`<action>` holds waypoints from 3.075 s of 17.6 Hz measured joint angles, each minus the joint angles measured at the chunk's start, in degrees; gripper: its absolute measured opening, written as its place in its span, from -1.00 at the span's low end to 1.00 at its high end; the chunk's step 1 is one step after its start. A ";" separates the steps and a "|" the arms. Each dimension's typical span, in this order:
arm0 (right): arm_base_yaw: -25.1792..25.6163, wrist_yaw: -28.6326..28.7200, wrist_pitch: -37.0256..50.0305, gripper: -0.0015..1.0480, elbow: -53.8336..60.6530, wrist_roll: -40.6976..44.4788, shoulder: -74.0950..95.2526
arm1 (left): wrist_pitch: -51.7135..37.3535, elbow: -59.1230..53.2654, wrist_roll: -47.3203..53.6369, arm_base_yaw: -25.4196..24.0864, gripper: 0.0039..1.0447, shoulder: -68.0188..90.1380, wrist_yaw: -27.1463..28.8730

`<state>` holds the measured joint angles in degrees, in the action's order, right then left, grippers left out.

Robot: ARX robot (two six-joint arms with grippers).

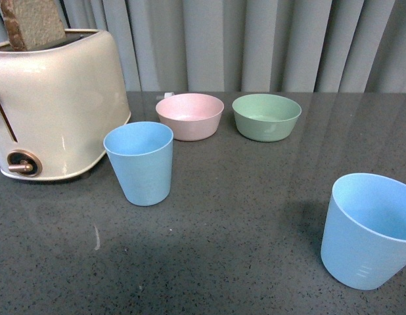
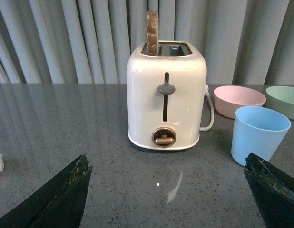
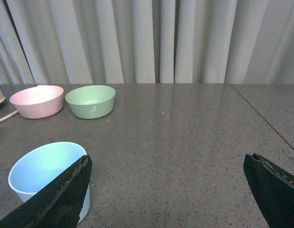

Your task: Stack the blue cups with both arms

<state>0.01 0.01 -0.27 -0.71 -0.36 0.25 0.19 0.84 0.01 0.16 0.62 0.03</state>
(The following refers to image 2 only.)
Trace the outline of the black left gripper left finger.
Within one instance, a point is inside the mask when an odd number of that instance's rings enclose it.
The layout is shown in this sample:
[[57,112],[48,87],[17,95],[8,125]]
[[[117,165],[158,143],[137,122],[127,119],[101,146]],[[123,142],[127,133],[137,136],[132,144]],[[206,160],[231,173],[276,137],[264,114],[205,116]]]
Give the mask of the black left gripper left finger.
[[0,228],[78,228],[93,167],[81,155],[0,218]]

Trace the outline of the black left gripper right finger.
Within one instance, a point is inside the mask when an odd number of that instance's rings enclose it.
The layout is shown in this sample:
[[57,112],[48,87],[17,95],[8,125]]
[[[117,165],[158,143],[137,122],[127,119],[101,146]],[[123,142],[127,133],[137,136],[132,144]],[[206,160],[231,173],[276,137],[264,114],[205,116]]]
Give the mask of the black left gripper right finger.
[[250,153],[244,175],[268,228],[294,228],[294,178]]

